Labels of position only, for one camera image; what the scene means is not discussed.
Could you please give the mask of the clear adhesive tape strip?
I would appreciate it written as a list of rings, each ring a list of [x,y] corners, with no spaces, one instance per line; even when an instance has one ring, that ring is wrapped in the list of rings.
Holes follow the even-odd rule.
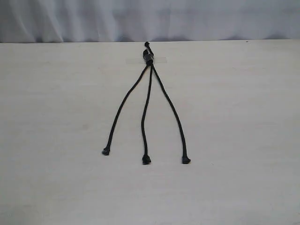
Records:
[[[125,59],[126,64],[135,65],[135,64],[145,64],[144,58],[127,58]],[[153,63],[167,63],[166,57],[156,57],[153,60]]]

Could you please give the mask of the white backdrop curtain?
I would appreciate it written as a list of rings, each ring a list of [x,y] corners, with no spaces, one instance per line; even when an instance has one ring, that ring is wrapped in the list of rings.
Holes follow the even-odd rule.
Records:
[[[3,0],[0,40],[298,39],[297,0]]]

